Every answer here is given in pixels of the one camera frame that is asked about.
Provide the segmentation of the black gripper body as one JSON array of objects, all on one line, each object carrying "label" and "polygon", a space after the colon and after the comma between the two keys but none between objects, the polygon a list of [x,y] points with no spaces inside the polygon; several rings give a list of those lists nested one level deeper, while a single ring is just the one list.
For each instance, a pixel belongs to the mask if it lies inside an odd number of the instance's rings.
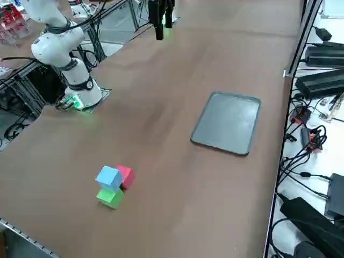
[{"label": "black gripper body", "polygon": [[149,0],[149,4],[156,4],[157,6],[165,6],[174,8],[175,7],[175,0]]}]

